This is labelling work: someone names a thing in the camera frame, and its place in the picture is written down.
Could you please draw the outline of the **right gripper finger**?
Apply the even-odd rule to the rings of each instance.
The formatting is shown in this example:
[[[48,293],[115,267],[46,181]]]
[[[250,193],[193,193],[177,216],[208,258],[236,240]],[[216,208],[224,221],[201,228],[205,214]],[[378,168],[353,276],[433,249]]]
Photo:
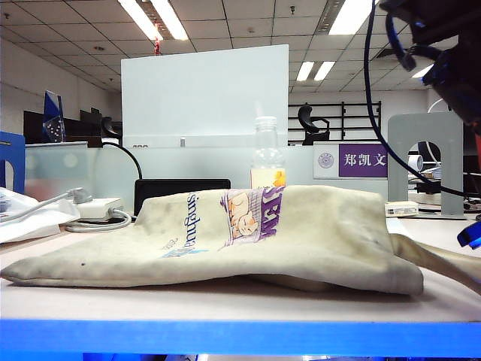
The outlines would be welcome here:
[[[464,228],[457,235],[457,240],[462,247],[479,248],[481,245],[481,222],[473,223]]]

